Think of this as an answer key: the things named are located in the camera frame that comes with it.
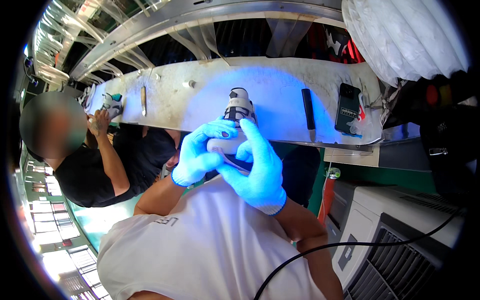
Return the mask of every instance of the white fabric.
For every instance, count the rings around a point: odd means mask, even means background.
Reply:
[[[116,223],[101,240],[97,267],[113,300],[142,290],[175,300],[251,300],[267,276],[296,254],[273,217],[218,178],[188,192],[168,216]],[[272,279],[262,299],[325,297],[300,258]]]
[[[342,15],[362,56],[390,85],[397,77],[450,77],[469,67],[460,32],[439,0],[343,0]]]

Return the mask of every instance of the white work glove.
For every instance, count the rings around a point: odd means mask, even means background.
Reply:
[[[282,188],[282,161],[253,122],[241,119],[240,127],[248,140],[239,146],[236,159],[251,161],[253,157],[252,171],[245,176],[227,164],[216,169],[246,203],[267,215],[276,215],[287,201]]]
[[[189,186],[200,181],[206,172],[223,164],[223,157],[215,152],[207,152],[209,138],[229,139],[236,137],[235,122],[215,120],[203,124],[183,139],[179,164],[172,171],[172,180],[180,186]]]

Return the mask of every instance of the black phone case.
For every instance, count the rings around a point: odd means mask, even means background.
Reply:
[[[358,117],[360,89],[349,84],[341,84],[339,94],[335,129],[351,134],[350,126],[348,126],[347,123],[352,122]]]

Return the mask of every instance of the air cooler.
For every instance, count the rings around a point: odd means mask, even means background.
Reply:
[[[325,216],[329,243],[394,242],[427,233],[456,211],[446,199],[398,186],[365,186],[336,181]],[[348,300],[418,299],[435,280],[455,245],[463,217],[413,244],[330,248],[333,268]]]

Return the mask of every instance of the white t-shirt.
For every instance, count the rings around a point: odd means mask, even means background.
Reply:
[[[97,267],[113,300],[142,290],[175,300],[252,300],[268,275],[298,253],[273,217],[218,178],[188,192],[168,216],[116,223],[102,237]],[[261,299],[325,297],[299,258],[277,273]]]

